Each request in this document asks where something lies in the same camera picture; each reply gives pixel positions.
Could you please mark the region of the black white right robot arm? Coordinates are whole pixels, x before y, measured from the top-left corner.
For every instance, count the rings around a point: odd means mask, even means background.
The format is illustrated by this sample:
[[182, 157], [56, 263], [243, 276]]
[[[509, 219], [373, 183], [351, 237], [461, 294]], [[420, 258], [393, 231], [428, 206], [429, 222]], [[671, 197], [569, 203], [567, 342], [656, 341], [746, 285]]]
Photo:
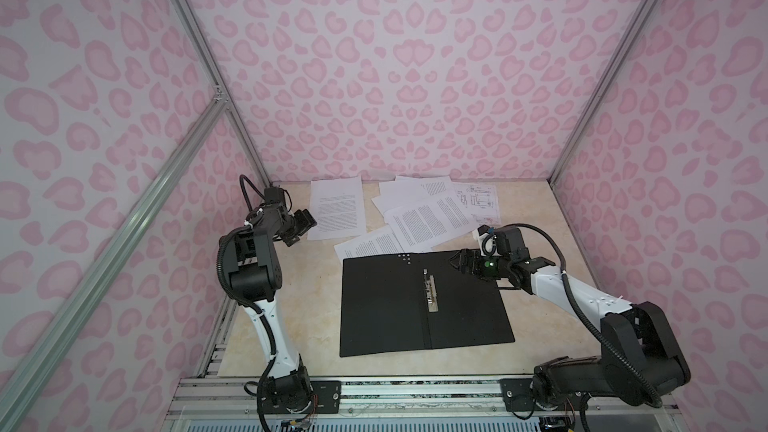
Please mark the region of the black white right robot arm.
[[560, 357], [535, 367], [531, 393], [540, 407], [580, 395], [658, 408], [663, 396], [691, 380], [671, 325], [652, 302], [633, 303], [606, 294], [544, 257], [486, 256], [462, 249], [450, 263], [479, 279], [505, 279], [512, 289], [559, 306], [598, 341], [597, 356]]

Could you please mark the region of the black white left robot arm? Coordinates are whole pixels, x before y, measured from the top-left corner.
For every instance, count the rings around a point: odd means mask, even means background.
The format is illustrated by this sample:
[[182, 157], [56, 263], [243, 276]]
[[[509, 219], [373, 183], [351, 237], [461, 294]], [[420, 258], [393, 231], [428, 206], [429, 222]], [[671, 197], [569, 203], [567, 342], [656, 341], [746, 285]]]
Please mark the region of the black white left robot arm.
[[300, 353], [283, 331], [277, 302], [283, 272], [275, 240], [291, 246], [315, 225], [306, 209], [289, 213], [283, 206], [263, 205], [220, 238], [216, 258], [222, 289], [247, 313], [265, 355], [258, 391], [271, 404], [291, 410], [304, 409], [313, 390]]

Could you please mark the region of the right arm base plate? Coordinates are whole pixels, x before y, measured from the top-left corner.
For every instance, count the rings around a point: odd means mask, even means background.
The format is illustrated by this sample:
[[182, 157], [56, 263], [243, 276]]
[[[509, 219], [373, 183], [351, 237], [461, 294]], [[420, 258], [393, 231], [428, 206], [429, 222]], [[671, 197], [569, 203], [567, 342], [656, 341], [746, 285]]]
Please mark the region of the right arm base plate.
[[577, 412], [585, 397], [583, 392], [555, 392], [533, 376], [502, 378], [499, 386], [506, 411], [522, 417], [543, 412]]

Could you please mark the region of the large text paper sheet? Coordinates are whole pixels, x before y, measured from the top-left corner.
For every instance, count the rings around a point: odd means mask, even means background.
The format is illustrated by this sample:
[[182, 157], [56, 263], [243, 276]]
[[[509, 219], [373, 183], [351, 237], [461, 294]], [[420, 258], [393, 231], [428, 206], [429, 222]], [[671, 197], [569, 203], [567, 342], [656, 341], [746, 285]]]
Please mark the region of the large text paper sheet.
[[384, 219], [405, 252], [425, 252], [471, 234], [480, 226], [452, 192], [388, 210]]

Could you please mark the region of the orange and black folder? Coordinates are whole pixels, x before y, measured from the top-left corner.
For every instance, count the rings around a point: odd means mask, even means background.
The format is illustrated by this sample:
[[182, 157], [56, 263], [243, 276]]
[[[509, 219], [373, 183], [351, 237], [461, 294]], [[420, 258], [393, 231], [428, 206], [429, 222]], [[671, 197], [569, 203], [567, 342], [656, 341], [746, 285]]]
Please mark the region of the orange and black folder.
[[456, 270], [456, 251], [346, 258], [339, 355], [513, 343], [500, 291]]

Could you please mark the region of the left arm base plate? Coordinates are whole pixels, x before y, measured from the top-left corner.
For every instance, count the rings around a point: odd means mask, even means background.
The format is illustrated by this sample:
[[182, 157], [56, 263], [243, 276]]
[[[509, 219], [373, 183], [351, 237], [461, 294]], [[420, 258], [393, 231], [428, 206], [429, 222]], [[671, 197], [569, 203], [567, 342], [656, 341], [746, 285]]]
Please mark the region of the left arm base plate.
[[283, 377], [266, 381], [259, 407], [265, 414], [336, 414], [340, 399], [340, 381]]

